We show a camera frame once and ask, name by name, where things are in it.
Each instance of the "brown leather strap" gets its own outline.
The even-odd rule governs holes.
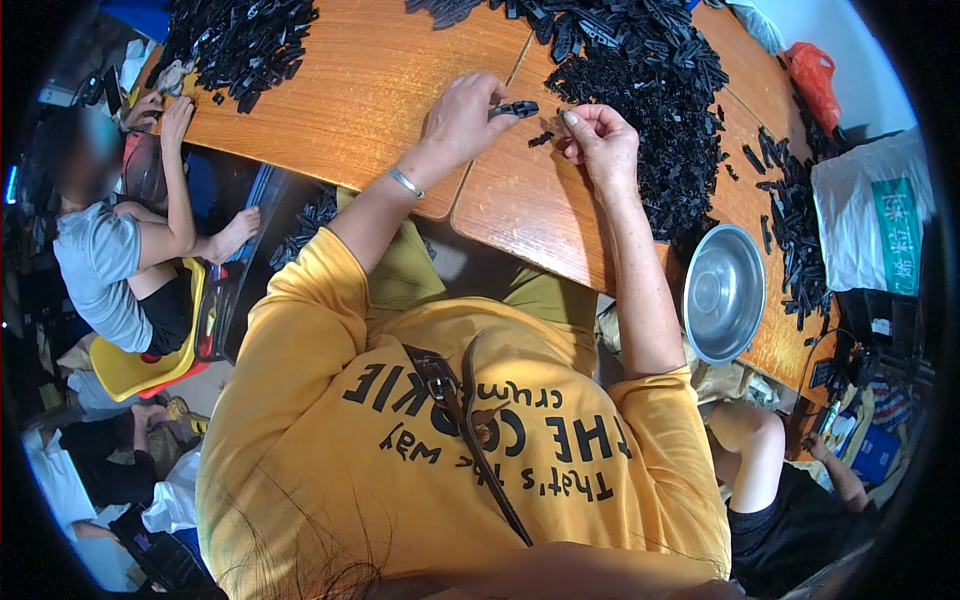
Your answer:
[[[423,385],[430,391],[430,395],[456,420],[460,433],[464,436],[464,442],[467,443],[467,448],[473,456],[473,463],[480,469],[480,475],[487,482],[487,487],[490,488],[493,499],[496,500],[497,505],[500,507],[500,512],[503,513],[504,518],[507,519],[507,522],[510,523],[510,526],[516,534],[520,536],[523,543],[527,544],[527,546],[532,546],[534,545],[533,540],[530,539],[526,528],[523,527],[523,522],[520,521],[519,515],[516,513],[516,510],[514,510],[514,505],[510,503],[507,493],[504,491],[503,486],[500,485],[496,474],[487,461],[483,447],[477,439],[476,431],[471,422],[472,419],[467,419],[467,415],[472,416],[473,414],[473,391],[475,389],[473,379],[473,352],[476,349],[477,342],[483,337],[483,333],[484,332],[481,331],[474,336],[474,338],[470,340],[467,350],[464,352],[463,368],[461,371],[461,376],[464,378],[462,386],[460,382],[457,381],[456,375],[450,369],[446,360],[444,360],[440,354],[407,345],[403,347],[410,356],[414,370],[417,371],[417,375],[420,377]],[[462,392],[462,400],[459,402],[457,401],[458,392]]]

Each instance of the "yellow plastic chair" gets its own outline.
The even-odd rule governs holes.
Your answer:
[[[192,322],[195,324],[204,295],[206,271],[204,265],[194,258],[184,258],[183,266],[191,273]],[[138,353],[125,352],[98,337],[90,345],[90,362],[93,363],[93,370],[100,383],[115,402],[122,402],[134,394],[150,397],[174,381],[184,379],[206,367],[206,363],[197,363],[196,366],[194,364],[193,344],[196,335],[197,327],[191,327],[186,342],[179,350],[153,364],[145,362]]]

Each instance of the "smartphone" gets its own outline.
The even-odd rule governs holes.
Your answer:
[[[113,116],[123,106],[123,101],[120,99],[120,84],[117,82],[117,70],[113,65],[104,74],[104,91],[107,94],[107,107],[110,109],[110,116]]]

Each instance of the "gray t-shirt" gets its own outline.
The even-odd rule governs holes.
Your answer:
[[[74,308],[93,330],[125,352],[145,352],[154,337],[127,285],[140,263],[140,228],[106,202],[57,220],[54,254]]]

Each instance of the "child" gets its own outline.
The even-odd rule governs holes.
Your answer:
[[[62,110],[44,124],[43,163],[56,190],[48,205],[48,235],[77,312],[126,352],[164,356],[193,327],[190,283],[174,259],[199,256],[221,264],[260,226],[248,208],[219,233],[194,229],[180,145],[193,114],[181,96],[166,112],[160,135],[168,188],[167,217],[137,202],[108,204],[122,149],[112,122],[94,108]]]

